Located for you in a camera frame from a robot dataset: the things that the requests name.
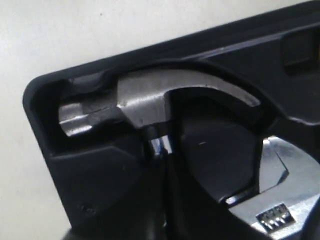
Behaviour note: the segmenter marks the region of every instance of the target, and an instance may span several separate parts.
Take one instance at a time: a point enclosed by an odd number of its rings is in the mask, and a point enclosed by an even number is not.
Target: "black plastic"
[[[148,239],[143,233],[148,223],[159,222],[161,206],[136,206],[129,200],[158,203],[162,193],[155,189],[155,194],[142,194],[152,187],[144,178],[149,168],[139,132],[128,124],[118,123],[86,136],[67,138],[58,123],[58,106],[62,99],[103,92],[115,84],[118,76],[131,70],[149,67],[194,69],[222,77],[261,99],[262,109],[257,111],[238,107],[240,105],[232,100],[224,106],[237,119],[241,114],[247,118],[238,119],[239,123],[248,124],[245,131],[250,129],[261,137],[276,134],[320,159],[320,69],[316,53],[319,32],[320,1],[312,1],[34,79],[25,90],[23,106],[72,227],[85,235],[81,231],[84,226],[92,226],[94,233],[97,228],[93,226],[105,223],[112,228],[136,228],[136,231],[123,233],[125,235],[117,235],[121,231],[114,230],[115,235],[110,233],[107,237]],[[291,54],[292,46],[299,48],[296,54]],[[180,99],[177,96],[178,92],[172,100]],[[216,101],[223,105],[223,101],[229,100],[217,95]],[[252,169],[243,174],[246,180],[241,186],[249,183],[254,175]],[[205,191],[199,193],[201,187],[191,176],[186,178],[190,180],[181,186],[186,201],[183,209],[189,208],[191,212],[185,215],[187,223],[184,227],[189,231],[185,237],[228,239],[222,231],[229,229],[233,216],[210,202]],[[139,214],[135,208],[138,212],[148,213],[152,220],[149,218],[132,225],[133,218],[128,221],[129,225],[123,223],[122,228],[123,220],[117,218],[112,225],[110,216]],[[217,213],[228,217],[222,217],[223,221],[218,222],[214,219]],[[239,224],[240,232],[235,231],[239,233],[239,239],[259,239],[251,228]],[[157,232],[157,239],[163,239],[161,230],[154,232]]]

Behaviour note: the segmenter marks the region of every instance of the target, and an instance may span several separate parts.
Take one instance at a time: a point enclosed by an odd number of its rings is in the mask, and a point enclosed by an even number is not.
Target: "wrench jaw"
[[[260,177],[265,181],[271,177],[279,179],[282,170],[286,169],[286,178],[270,181],[269,185],[260,184],[260,194],[229,208],[229,211],[256,230],[274,240],[282,240],[300,232],[310,212],[320,197],[320,165],[310,155],[295,145],[276,136],[268,137],[263,142],[264,150],[276,164],[269,167]]]

